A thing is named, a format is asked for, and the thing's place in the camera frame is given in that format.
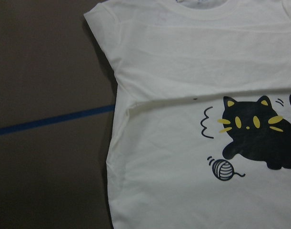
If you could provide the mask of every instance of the cat ear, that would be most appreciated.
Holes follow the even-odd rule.
[[[257,103],[261,103],[264,106],[269,106],[272,107],[270,99],[267,96],[262,96],[261,98],[259,98],[259,100],[257,101]]]
[[[231,97],[224,96],[224,98],[223,98],[223,104],[225,105],[225,108],[233,106],[236,103],[237,103],[237,101],[232,99]]]

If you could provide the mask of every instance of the yellow whisker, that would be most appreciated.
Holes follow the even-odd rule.
[[[223,130],[220,131],[220,133],[225,133],[225,132],[227,132],[227,131],[229,131],[231,129],[232,129],[232,127],[224,128]]]
[[[269,126],[269,128],[272,129],[272,130],[279,131],[279,132],[284,132],[282,129],[279,129],[279,128],[275,127],[275,126]]]
[[[231,122],[228,119],[219,119],[217,122],[222,123],[222,124],[230,124]]]
[[[274,116],[271,119],[268,120],[269,124],[276,124],[279,123],[280,121],[282,121],[283,117],[282,116]]]

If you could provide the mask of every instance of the black cat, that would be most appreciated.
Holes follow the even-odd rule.
[[[226,96],[223,101],[221,133],[233,139],[223,150],[225,159],[241,154],[265,161],[270,169],[291,168],[291,124],[273,110],[267,96],[257,102],[237,102]]]

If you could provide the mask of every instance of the blue stripe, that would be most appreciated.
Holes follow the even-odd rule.
[[[94,109],[90,109],[86,111],[80,111],[80,112],[64,114],[64,115],[51,117],[51,118],[45,118],[45,119],[41,119],[41,120],[29,122],[29,123],[22,123],[22,124],[13,125],[13,126],[5,127],[5,128],[0,128],[0,135],[6,135],[6,134],[14,133],[17,131],[33,129],[33,128],[44,126],[44,125],[65,122],[72,119],[83,118],[83,117],[87,117],[91,115],[98,115],[105,112],[111,112],[114,110],[115,110],[115,105],[109,105],[109,106],[98,107],[98,108],[94,108]]]

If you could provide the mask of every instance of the neckline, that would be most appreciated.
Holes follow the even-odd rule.
[[[216,20],[228,16],[237,8],[240,0],[227,0],[224,4],[212,9],[193,9],[179,4],[176,0],[158,0],[169,10],[183,16],[199,20]]]

